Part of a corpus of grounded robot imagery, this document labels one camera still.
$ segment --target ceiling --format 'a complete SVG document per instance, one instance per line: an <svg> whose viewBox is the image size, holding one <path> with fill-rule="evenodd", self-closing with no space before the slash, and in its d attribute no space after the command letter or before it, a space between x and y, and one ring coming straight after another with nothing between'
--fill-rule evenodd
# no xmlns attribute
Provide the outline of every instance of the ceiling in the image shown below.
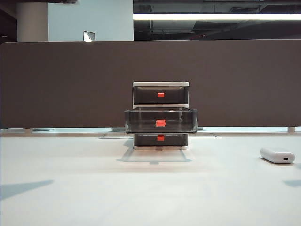
<svg viewBox="0 0 301 226"><path fill-rule="evenodd" d="M301 13L301 0L134 0L133 9L135 14ZM301 38L300 27L301 22L134 21L134 40Z"/></svg>

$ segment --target drawer handle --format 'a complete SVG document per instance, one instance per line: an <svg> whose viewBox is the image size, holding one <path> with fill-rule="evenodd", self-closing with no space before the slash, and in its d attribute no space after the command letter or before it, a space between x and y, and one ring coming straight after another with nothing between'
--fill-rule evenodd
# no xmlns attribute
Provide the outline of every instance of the drawer handle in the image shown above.
<svg viewBox="0 0 301 226"><path fill-rule="evenodd" d="M165 126L166 126L165 119L157 119L156 120L156 127L165 127Z"/></svg>
<svg viewBox="0 0 301 226"><path fill-rule="evenodd" d="M157 93L157 97L159 97L159 98L164 98L164 96L165 96L165 93Z"/></svg>
<svg viewBox="0 0 301 226"><path fill-rule="evenodd" d="M157 141L164 141L164 140L165 140L164 135L158 135L157 136Z"/></svg>

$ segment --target plastic drawer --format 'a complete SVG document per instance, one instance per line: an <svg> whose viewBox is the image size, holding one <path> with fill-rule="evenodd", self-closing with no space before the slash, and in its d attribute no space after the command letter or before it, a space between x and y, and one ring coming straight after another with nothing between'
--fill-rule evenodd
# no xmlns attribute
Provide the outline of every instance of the plastic drawer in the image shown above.
<svg viewBox="0 0 301 226"><path fill-rule="evenodd" d="M188 134L135 134L134 146L147 147L147 146L187 146Z"/></svg>
<svg viewBox="0 0 301 226"><path fill-rule="evenodd" d="M189 86L136 86L133 104L188 104Z"/></svg>
<svg viewBox="0 0 301 226"><path fill-rule="evenodd" d="M197 110L187 108L134 108L126 110L126 133L194 133Z"/></svg>

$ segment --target desk surface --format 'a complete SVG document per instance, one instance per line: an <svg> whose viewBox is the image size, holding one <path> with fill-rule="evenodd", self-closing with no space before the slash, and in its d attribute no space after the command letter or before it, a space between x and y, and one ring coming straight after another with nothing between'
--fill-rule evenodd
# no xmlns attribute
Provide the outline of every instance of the desk surface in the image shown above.
<svg viewBox="0 0 301 226"><path fill-rule="evenodd" d="M101 134L2 134L3 226L299 226L301 134L190 138L133 151ZM260 158L285 147L293 165Z"/></svg>

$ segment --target fluorescent light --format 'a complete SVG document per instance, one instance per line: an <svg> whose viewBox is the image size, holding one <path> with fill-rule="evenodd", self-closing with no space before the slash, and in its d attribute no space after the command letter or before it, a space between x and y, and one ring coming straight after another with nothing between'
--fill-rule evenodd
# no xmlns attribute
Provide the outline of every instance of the fluorescent light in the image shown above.
<svg viewBox="0 0 301 226"><path fill-rule="evenodd" d="M133 20L301 20L301 14L133 14Z"/></svg>

